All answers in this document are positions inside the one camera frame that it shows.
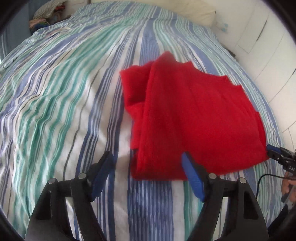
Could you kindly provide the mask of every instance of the bedspread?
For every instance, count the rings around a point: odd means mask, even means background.
[[[35,32],[0,65],[0,206],[22,236],[49,178],[72,179],[110,150],[116,170],[92,203],[107,239],[188,237],[202,208],[188,182],[130,177],[132,120],[124,111],[119,71],[164,51],[242,85],[261,115],[268,143],[282,144],[263,95],[209,28],[140,3],[86,5],[70,19]],[[264,173],[283,175],[281,166],[268,160],[222,178],[245,177],[255,191]],[[267,177],[260,186],[267,224],[282,207],[280,184]],[[74,236],[81,239],[71,199],[67,206]],[[224,216],[225,208],[216,238]]]

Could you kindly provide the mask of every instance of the red cloth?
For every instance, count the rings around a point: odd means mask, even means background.
[[[120,74],[125,108],[134,120],[134,178],[185,180],[184,151],[218,175],[267,159],[260,115],[227,76],[200,72],[169,52]]]

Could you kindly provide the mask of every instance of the white wall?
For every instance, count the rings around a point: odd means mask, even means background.
[[[261,0],[204,0],[216,8],[219,41],[236,54],[269,102],[288,149],[296,148],[296,45]]]

